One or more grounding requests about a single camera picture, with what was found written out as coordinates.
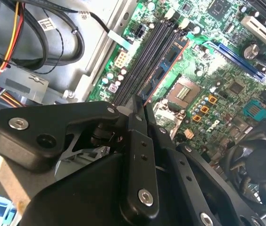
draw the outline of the yellow wire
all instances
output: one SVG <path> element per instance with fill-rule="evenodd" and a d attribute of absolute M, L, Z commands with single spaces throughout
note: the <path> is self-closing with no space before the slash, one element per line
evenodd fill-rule
<path fill-rule="evenodd" d="M 7 52 L 6 52 L 6 55 L 5 55 L 4 60 L 7 60 L 8 59 L 9 53 L 10 53 L 11 48 L 12 48 L 12 44 L 14 43 L 14 39 L 15 39 L 15 35 L 16 35 L 16 30 L 17 30 L 18 12 L 19 12 L 19 2 L 16 3 L 15 19 L 14 19 L 14 28 L 13 28 L 13 31 L 12 31 L 10 44 L 9 44 L 9 47 L 8 47 Z M 4 67 L 4 65 L 5 65 L 5 62 L 3 62 L 3 64 L 1 65 L 1 67 L 0 67 L 1 70 Z"/>

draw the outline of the white label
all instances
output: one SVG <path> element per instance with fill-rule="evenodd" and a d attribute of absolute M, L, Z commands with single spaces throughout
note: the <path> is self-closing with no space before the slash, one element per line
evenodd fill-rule
<path fill-rule="evenodd" d="M 219 125 L 219 123 L 220 123 L 220 121 L 216 120 L 214 122 L 214 124 L 210 128 L 208 128 L 207 132 L 209 132 L 209 133 L 212 132 L 217 127 L 217 125 Z"/>
<path fill-rule="evenodd" d="M 46 31 L 51 31 L 56 29 L 57 27 L 54 25 L 52 19 L 50 17 L 43 19 L 43 20 L 39 20 L 38 23 L 41 25 L 41 27 L 43 28 L 43 30 Z"/>

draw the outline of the white connector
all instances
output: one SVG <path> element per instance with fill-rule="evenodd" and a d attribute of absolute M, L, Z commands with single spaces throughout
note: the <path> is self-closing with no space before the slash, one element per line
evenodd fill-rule
<path fill-rule="evenodd" d="M 266 28 L 253 16 L 246 16 L 241 24 L 266 44 Z"/>

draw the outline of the ram slot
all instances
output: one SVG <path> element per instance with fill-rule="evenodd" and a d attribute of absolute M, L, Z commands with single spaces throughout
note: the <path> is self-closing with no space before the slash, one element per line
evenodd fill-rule
<path fill-rule="evenodd" d="M 159 47 L 165 41 L 165 37 L 168 36 L 172 29 L 169 21 L 162 21 L 159 23 L 157 29 L 153 31 L 152 35 L 149 37 L 138 60 L 126 75 L 124 85 L 120 87 L 114 97 L 113 103 L 115 105 L 123 103 L 123 99 L 126 97 L 127 93 L 133 89 L 134 85 L 138 83 L 139 76 L 142 76 L 142 72 L 150 65 L 152 58 L 159 51 Z"/>

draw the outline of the integrated circuit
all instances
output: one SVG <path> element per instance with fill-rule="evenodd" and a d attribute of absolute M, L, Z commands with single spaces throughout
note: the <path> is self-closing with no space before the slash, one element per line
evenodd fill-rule
<path fill-rule="evenodd" d="M 208 8 L 208 14 L 220 21 L 228 12 L 230 6 L 231 4 L 227 0 L 213 0 Z"/>
<path fill-rule="evenodd" d="M 243 89 L 244 89 L 244 86 L 237 83 L 236 81 L 232 82 L 230 86 L 228 87 L 228 90 L 235 95 L 239 95 Z"/>
<path fill-rule="evenodd" d="M 200 87 L 186 78 L 181 78 L 171 90 L 168 100 L 182 108 L 186 108 L 200 93 Z"/>

